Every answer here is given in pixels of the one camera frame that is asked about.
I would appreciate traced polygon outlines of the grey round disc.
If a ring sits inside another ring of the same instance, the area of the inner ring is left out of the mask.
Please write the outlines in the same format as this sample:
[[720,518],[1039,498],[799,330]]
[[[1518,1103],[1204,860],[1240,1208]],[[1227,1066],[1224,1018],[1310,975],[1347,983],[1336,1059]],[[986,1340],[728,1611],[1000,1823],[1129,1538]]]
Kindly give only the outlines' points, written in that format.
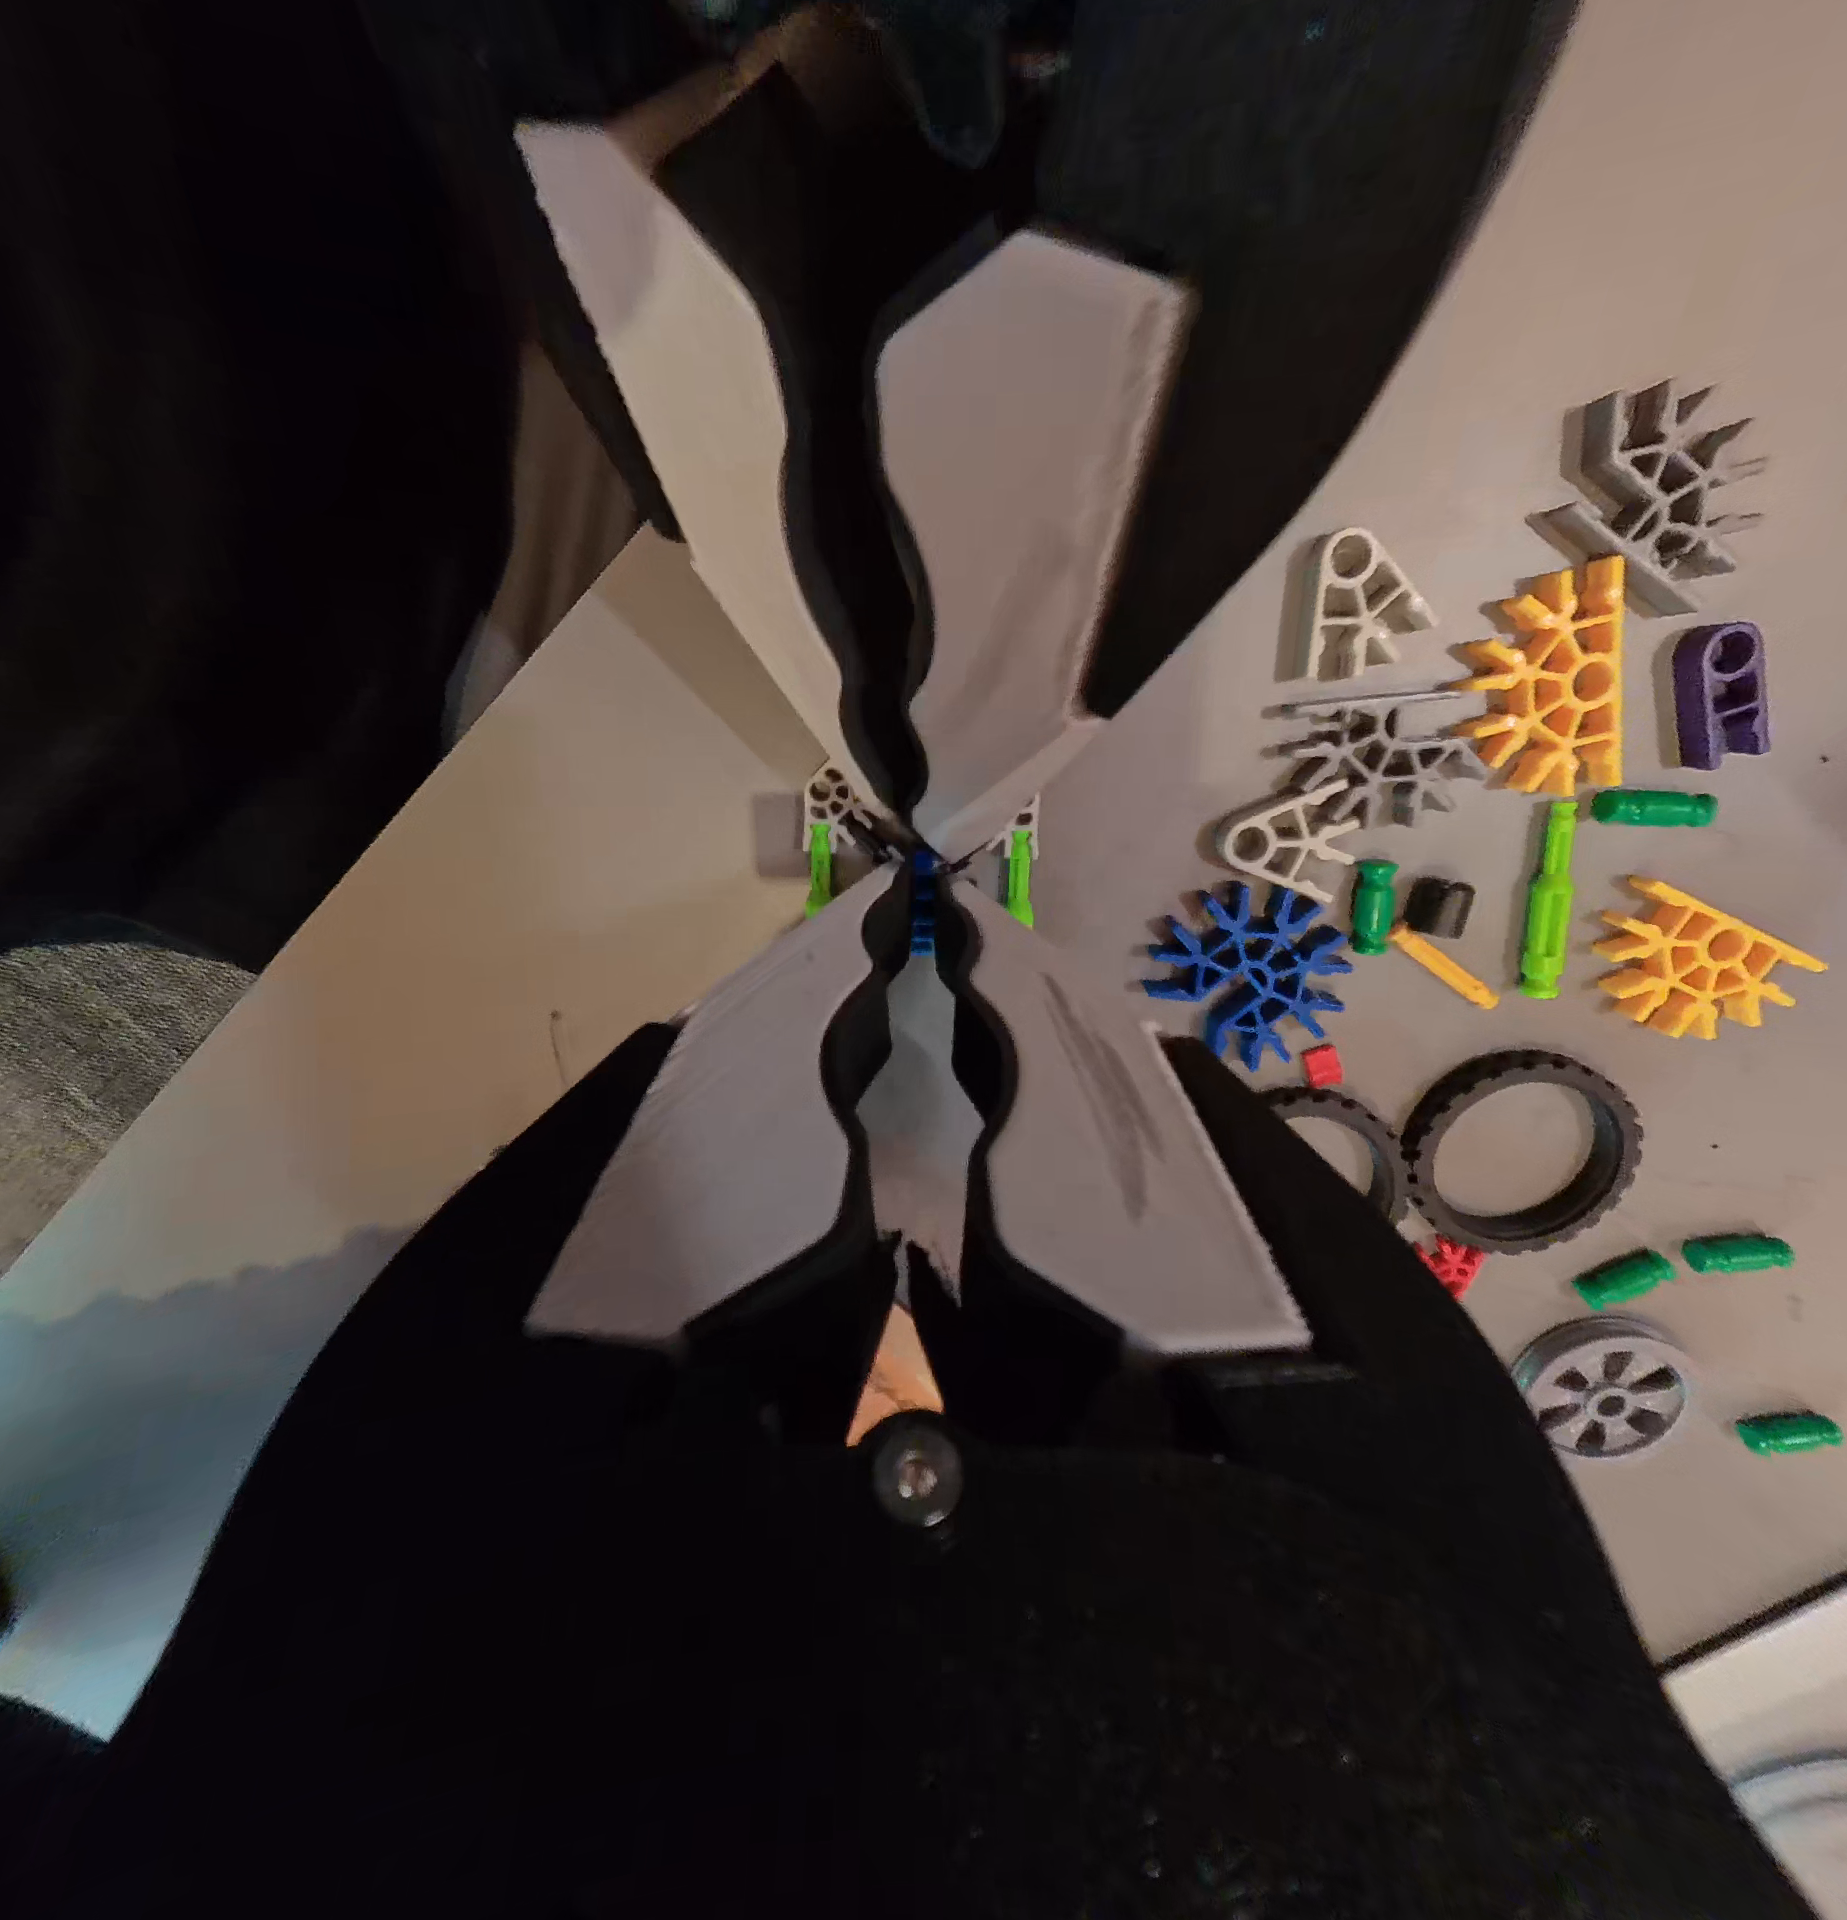
[[1735,1800],[1827,1920],[1847,1920],[1847,1749],[1754,1767]]

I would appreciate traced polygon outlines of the short yellow rod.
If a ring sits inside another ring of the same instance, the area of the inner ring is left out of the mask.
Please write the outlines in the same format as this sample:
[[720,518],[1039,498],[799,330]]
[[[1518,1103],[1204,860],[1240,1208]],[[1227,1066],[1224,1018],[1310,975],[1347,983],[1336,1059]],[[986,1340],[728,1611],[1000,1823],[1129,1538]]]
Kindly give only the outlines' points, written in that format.
[[1445,946],[1437,946],[1428,934],[1420,934],[1407,922],[1392,927],[1392,950],[1405,950],[1416,970],[1437,975],[1451,998],[1460,998],[1472,1009],[1496,1009],[1502,1003],[1492,983],[1472,975],[1460,962],[1451,962]]

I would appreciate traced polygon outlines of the yellow grey connector rod assembly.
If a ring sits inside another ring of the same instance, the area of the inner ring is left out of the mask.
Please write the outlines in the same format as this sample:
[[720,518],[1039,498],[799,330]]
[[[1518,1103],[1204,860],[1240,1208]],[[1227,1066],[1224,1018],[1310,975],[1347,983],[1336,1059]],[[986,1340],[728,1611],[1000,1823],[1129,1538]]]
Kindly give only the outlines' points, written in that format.
[[[904,832],[885,827],[872,801],[858,796],[858,788],[832,762],[822,762],[801,788],[799,844],[810,865],[818,860],[818,846],[827,846],[832,860],[841,852],[856,852],[867,860],[885,860],[889,852],[904,852]],[[1004,829],[989,838],[986,852],[1000,860],[1024,856],[1028,862],[1039,862],[1042,860],[1042,793],[1032,793],[1011,816],[1004,816]]]

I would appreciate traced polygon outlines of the grey wheel hub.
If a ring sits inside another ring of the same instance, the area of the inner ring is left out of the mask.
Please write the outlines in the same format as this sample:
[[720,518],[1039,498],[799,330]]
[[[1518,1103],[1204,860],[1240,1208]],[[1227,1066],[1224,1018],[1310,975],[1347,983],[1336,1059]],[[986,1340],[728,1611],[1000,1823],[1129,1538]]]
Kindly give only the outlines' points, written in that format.
[[1535,1424],[1565,1459],[1657,1454],[1698,1396],[1698,1370],[1666,1331],[1641,1314],[1586,1314],[1543,1331],[1515,1361]]

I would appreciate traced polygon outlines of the person's black garment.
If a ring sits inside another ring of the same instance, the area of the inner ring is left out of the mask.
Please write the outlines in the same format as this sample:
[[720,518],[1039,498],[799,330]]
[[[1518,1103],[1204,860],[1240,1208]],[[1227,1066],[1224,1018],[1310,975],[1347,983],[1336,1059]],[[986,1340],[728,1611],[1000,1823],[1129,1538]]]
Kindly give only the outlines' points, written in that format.
[[438,763],[511,423],[357,6],[0,6],[0,950],[290,945]]

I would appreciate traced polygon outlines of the black rubber tire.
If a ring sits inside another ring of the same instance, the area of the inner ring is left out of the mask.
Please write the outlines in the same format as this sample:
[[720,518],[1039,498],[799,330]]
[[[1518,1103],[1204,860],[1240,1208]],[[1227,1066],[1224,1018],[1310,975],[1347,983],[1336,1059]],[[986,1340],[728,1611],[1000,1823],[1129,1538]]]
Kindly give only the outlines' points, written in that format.
[[1367,1201],[1388,1216],[1388,1223],[1405,1223],[1411,1214],[1411,1174],[1401,1153],[1401,1134],[1357,1097],[1336,1088],[1283,1088],[1262,1094],[1269,1110],[1297,1121],[1327,1121],[1356,1141],[1367,1156]]
[[[1590,1121],[1590,1149],[1580,1173],[1531,1208],[1464,1214],[1441,1187],[1441,1149],[1449,1145],[1457,1119],[1523,1088],[1565,1092]],[[1545,1254],[1584,1235],[1628,1198],[1641,1173],[1641,1156],[1643,1119],[1628,1092],[1571,1055],[1531,1044],[1487,1050],[1469,1060],[1457,1060],[1416,1097],[1401,1129],[1401,1161],[1416,1214],[1441,1235],[1502,1258]]]

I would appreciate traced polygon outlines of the purple connector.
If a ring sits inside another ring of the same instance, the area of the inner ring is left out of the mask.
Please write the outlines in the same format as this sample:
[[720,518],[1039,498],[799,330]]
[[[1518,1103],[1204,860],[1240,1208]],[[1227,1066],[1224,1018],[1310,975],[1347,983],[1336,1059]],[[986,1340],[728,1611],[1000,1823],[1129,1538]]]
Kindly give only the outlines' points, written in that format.
[[1726,757],[1769,757],[1769,657],[1749,620],[1694,625],[1674,645],[1676,757],[1717,773]]

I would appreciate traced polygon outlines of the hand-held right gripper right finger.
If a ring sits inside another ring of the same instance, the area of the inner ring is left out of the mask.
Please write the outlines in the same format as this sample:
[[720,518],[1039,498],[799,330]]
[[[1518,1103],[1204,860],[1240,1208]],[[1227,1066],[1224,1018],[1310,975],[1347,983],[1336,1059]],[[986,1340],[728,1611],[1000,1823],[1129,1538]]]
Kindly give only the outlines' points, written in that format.
[[1163,1034],[972,883],[940,880],[935,971],[976,1134],[931,1331],[967,1360],[1301,1356],[1310,1328]]

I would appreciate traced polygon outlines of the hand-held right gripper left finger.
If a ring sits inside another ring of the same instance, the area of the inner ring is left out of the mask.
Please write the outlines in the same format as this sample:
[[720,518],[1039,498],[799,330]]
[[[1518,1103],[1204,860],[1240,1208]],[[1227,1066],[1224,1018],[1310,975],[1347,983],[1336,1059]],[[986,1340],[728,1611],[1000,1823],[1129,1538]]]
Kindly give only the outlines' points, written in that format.
[[901,970],[904,880],[879,869],[688,1003],[523,1331],[673,1344],[872,1216],[858,1105]]

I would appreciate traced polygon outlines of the yellow fan connector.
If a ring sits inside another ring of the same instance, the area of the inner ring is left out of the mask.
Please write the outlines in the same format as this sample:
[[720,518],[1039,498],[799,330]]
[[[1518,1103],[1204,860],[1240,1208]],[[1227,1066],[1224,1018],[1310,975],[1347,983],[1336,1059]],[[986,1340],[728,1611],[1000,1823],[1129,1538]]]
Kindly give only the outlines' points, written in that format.
[[1502,601],[1511,636],[1469,643],[1457,694],[1483,710],[1457,734],[1511,793],[1575,796],[1625,783],[1628,560],[1543,572]]
[[1628,876],[1630,902],[1608,907],[1596,992],[1630,1026],[1714,1041],[1722,1026],[1761,1031],[1793,1009],[1781,971],[1827,971],[1805,946],[1714,907],[1665,880]]

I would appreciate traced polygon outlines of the light grey connector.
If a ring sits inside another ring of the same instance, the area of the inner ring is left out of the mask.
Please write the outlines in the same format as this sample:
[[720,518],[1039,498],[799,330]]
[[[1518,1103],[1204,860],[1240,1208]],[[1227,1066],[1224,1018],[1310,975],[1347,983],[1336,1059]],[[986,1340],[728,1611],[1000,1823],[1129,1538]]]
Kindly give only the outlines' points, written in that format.
[[1357,832],[1357,823],[1342,814],[1347,796],[1356,801],[1356,788],[1338,775],[1231,814],[1215,829],[1213,860],[1247,883],[1329,902],[1342,892],[1342,876],[1357,862],[1347,852],[1347,838]]
[[1437,630],[1432,601],[1364,524],[1342,524],[1310,546],[1297,614],[1297,663],[1313,685],[1347,685],[1369,667],[1392,667],[1405,638]]

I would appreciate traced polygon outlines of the grey stacked connector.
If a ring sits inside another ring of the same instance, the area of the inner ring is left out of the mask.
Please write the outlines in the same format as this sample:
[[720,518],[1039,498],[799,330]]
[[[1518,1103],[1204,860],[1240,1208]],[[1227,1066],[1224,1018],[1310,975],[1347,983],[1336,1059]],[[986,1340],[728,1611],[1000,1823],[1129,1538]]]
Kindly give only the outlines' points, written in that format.
[[1660,378],[1575,406],[1560,449],[1571,498],[1531,511],[1571,560],[1625,560],[1641,614],[1698,614],[1705,585],[1737,571],[1735,538],[1761,519],[1717,503],[1765,461],[1737,450],[1749,419],[1710,419],[1710,399],[1710,382]]

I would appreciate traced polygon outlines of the light green rod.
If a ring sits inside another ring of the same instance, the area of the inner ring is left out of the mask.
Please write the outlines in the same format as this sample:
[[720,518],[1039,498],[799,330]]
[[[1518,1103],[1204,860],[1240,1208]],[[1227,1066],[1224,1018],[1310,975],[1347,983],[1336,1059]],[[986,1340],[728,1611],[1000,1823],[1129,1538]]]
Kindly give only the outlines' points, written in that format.
[[1575,832],[1580,801],[1548,801],[1543,823],[1536,865],[1525,893],[1525,927],[1518,958],[1518,992],[1548,1001],[1563,990],[1571,919],[1575,919]]

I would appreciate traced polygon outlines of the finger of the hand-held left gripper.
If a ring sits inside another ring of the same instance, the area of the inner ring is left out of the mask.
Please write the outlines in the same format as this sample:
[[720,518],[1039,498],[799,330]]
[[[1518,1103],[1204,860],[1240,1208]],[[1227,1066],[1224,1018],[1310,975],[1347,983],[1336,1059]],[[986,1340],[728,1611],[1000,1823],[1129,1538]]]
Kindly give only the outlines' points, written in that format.
[[554,252],[681,538],[885,832],[919,844],[925,566],[872,395],[872,291],[806,119],[519,123]]
[[1176,278],[994,222],[889,311],[875,410],[919,620],[909,823],[935,856],[986,852],[1097,734],[1086,676],[1190,317]]

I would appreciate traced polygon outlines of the dark grey connector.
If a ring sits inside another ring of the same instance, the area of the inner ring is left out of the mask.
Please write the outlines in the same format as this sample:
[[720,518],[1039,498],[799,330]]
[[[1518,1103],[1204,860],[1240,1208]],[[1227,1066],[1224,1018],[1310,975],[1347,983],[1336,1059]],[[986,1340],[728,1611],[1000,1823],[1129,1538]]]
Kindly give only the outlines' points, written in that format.
[[1449,710],[1451,687],[1367,692],[1288,702],[1301,734],[1274,744],[1285,793],[1313,801],[1327,827],[1416,827],[1423,809],[1449,814],[1460,783],[1487,783],[1476,744]]

